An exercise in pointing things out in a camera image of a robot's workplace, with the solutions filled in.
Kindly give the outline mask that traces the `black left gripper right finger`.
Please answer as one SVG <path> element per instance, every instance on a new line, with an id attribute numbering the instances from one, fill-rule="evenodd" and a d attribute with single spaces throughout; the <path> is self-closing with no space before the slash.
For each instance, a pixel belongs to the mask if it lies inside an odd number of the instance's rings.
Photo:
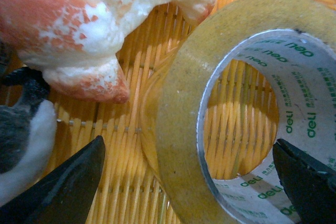
<path id="1" fill-rule="evenodd" d="M 276 140 L 272 155 L 300 222 L 335 223 L 335 170 L 282 138 Z"/>

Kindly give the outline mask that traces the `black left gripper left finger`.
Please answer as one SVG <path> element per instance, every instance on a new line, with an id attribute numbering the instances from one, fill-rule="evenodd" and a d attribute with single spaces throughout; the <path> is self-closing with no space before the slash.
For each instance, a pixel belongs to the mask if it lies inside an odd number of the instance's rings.
<path id="1" fill-rule="evenodd" d="M 1 207 L 1 223 L 85 223 L 106 146 L 97 136 L 30 189 Z"/>

